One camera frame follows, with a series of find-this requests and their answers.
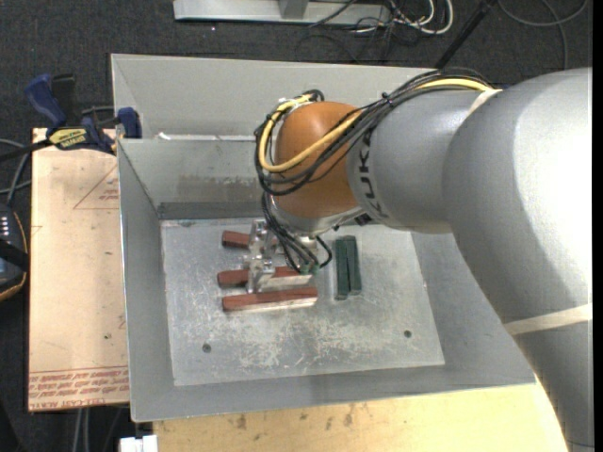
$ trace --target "black carpet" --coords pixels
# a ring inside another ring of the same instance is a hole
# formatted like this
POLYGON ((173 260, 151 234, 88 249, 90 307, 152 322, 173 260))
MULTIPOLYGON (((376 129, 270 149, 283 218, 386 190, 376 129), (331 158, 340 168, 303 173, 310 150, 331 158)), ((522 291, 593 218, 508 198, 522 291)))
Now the black carpet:
MULTIPOLYGON (((74 73, 83 105, 110 104, 112 53, 433 67, 482 0, 452 0, 455 23, 445 35, 422 37, 399 29, 389 39, 381 33, 361 38, 328 26, 177 23, 172 1, 0 0, 0 137, 27 143, 29 130, 47 123, 23 94, 27 82, 40 73, 74 73)), ((523 19, 553 20, 540 0, 502 1, 523 19)), ((583 0, 546 1, 565 17, 583 0)), ((449 65, 474 69, 504 85, 564 67, 592 66, 593 0, 562 30, 565 44, 558 26, 521 24, 494 7, 449 65)), ((0 165, 0 187, 8 186, 17 164, 0 165)), ((23 179, 29 175, 27 168, 23 179)), ((29 205, 29 189, 18 191, 13 207, 26 229, 29 205)), ((0 302, 0 452, 12 452, 18 444, 31 452, 68 451, 77 412, 26 412, 26 299, 27 289, 0 302)), ((100 452, 117 411, 91 411, 91 452, 100 452)), ((134 432, 122 413, 116 435, 134 432)))

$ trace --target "wooden block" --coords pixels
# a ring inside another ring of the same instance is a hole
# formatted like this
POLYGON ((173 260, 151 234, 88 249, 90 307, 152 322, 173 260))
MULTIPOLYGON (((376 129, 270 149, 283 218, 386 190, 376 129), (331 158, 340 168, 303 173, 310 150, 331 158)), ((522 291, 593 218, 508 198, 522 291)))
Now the wooden block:
MULTIPOLYGON (((297 276, 298 272, 287 266, 277 266, 273 278, 285 278, 288 276, 297 276)), ((218 284, 220 288, 235 288, 245 286, 249 278, 247 269, 229 269, 218 273, 218 284)))
POLYGON ((249 248, 249 235, 237 231, 224 231, 222 233, 222 245, 225 248, 249 248))
POLYGON ((247 312, 273 308, 310 306, 316 302, 318 290, 314 286, 290 290, 246 293, 222 299, 224 312, 247 312))

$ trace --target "cardboard box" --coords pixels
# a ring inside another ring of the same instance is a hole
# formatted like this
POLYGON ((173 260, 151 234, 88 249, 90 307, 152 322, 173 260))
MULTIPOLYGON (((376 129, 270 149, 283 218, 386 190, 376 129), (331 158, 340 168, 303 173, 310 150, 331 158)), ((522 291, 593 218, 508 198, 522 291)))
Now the cardboard box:
MULTIPOLYGON (((45 129, 34 129, 34 141, 45 129)), ((30 412, 124 403, 129 378, 115 156, 33 153, 30 412)))

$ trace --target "green object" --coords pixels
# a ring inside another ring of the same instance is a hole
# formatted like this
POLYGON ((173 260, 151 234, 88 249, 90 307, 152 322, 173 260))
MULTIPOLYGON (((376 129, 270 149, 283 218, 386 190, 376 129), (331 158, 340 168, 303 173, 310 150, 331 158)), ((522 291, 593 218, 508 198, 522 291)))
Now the green object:
POLYGON ((355 236, 342 236, 335 240, 337 269, 337 294, 335 299, 346 299, 362 291, 360 264, 355 236))

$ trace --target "black device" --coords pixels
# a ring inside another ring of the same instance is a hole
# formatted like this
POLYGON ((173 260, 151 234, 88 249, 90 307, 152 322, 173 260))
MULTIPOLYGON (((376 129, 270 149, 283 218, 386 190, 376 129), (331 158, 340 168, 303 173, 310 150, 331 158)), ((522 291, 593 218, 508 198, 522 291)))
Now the black device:
POLYGON ((21 221, 10 207, 0 203, 0 301, 23 287, 28 266, 21 221))

